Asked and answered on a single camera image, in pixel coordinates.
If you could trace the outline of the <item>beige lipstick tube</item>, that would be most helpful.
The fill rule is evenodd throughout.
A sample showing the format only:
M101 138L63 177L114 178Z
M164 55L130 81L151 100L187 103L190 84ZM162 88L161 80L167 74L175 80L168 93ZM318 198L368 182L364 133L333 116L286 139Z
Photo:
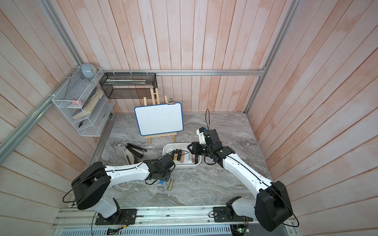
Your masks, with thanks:
M180 163L184 163L184 161L185 161L185 154L182 154L180 158Z

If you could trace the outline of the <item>white storage box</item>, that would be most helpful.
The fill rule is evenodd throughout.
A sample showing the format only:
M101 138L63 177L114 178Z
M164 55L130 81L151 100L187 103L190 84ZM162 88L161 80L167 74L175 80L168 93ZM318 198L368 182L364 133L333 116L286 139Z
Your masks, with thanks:
M182 155L180 160L174 160L176 164L177 169L183 169L183 168L196 168L201 161L203 160L203 156L199 155L197 158L195 158L195 155L191 154L188 150L188 145L191 143L170 143L164 146L162 154L165 155L167 153L170 153L173 151L175 153L175 150L181 149Z

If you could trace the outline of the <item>gold lipstick tube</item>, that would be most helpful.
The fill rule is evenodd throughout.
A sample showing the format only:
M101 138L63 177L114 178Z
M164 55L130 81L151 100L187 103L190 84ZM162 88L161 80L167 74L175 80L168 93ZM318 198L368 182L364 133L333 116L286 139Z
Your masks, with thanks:
M171 179L170 182L169 182L168 188L167 188L168 191L171 191L171 190L172 190L172 188L173 188L173 184L174 184L174 180Z

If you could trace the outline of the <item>black lipstick gold band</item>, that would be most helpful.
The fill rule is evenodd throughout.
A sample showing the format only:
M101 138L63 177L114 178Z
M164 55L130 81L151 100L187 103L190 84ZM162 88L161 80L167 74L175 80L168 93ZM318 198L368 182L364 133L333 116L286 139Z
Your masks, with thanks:
M177 160L178 161L181 161L181 158L182 158L182 150L178 150L178 155L177 155Z

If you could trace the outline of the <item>gold black square lipstick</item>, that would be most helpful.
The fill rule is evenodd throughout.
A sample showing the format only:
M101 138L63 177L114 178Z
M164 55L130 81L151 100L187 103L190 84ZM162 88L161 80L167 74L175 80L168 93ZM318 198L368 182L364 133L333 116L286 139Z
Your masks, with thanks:
M174 152L173 160L177 161L178 160L178 155L179 155L179 150L176 149L175 152Z

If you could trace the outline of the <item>black lipstick tube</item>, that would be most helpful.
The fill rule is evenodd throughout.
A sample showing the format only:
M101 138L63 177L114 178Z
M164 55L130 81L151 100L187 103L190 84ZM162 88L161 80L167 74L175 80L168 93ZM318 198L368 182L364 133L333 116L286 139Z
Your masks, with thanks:
M172 160L174 160L174 156L175 156L175 150L172 150L171 154L170 154L170 157L171 157Z

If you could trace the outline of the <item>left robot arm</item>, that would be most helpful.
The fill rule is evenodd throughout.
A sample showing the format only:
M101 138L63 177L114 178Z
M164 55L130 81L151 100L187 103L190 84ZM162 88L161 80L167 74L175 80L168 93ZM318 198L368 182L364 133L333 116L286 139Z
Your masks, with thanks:
M122 224L126 214L115 198L104 194L110 187L131 181L168 181L176 165L170 155L144 160L137 164L120 167L105 166L101 161L93 163L71 182L74 202L79 210L93 209L99 217L99 224Z

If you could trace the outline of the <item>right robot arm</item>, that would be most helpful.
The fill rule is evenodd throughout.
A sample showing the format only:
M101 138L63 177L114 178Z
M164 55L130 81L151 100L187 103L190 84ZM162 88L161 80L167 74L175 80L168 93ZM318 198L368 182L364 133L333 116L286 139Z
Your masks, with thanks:
M223 146L216 130L201 127L197 130L199 141L188 145L191 154L208 157L212 164L219 164L231 172L255 197L255 201L234 197L226 203L230 221L241 217L255 218L271 232L294 215L286 186L273 182L248 166L233 149Z

